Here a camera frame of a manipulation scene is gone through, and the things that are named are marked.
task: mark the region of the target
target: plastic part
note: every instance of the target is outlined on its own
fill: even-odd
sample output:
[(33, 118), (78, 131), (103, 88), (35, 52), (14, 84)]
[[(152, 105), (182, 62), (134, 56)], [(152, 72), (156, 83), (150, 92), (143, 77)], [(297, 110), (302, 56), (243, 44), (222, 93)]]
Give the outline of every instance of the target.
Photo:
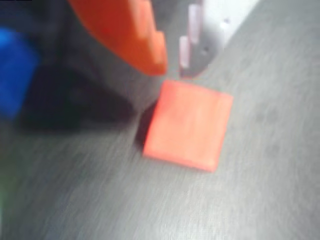
[(13, 119), (18, 114), (38, 62), (38, 55), (18, 33), (0, 28), (1, 115)]
[(179, 39), (179, 47), (180, 47), (180, 65), (183, 68), (189, 67), (189, 39), (187, 36), (181, 36)]
[(147, 75), (167, 71), (163, 32), (148, 0), (69, 0), (77, 16), (105, 47)]
[(179, 81), (164, 81), (143, 154), (214, 171), (233, 97)]

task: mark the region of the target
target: blue object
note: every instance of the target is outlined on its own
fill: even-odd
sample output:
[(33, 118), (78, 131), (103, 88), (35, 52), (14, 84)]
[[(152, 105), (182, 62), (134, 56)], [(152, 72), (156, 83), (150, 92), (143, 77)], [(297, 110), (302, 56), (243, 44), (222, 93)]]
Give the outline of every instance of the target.
[(39, 56), (21, 34), (0, 27), (0, 114), (14, 119), (25, 100)]

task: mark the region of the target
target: rectangular plastic tile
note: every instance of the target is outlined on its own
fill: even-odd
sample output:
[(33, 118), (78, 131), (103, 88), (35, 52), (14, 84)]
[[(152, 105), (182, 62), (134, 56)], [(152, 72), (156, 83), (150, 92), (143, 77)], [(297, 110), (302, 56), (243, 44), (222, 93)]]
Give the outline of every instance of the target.
[(164, 81), (143, 155), (214, 171), (233, 97), (180, 81)]

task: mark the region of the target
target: orange plastic piece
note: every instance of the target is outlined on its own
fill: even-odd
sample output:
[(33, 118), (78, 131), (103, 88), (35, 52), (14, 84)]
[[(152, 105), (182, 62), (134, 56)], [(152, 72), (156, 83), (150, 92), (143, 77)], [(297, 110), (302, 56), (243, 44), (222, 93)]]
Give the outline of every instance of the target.
[(218, 166), (233, 97), (166, 80), (143, 155), (213, 172)]
[(164, 33), (156, 30), (149, 0), (69, 0), (87, 30), (147, 75), (167, 71)]

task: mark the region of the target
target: white plastic part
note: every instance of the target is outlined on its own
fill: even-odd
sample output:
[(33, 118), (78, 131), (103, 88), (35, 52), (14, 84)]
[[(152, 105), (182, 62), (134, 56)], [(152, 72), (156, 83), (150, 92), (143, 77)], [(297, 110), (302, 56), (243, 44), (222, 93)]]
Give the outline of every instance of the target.
[(190, 46), (187, 36), (181, 36), (179, 39), (179, 53), (180, 53), (180, 66), (182, 68), (188, 68), (190, 62)]
[(189, 5), (189, 39), (193, 44), (198, 44), (201, 28), (201, 6)]

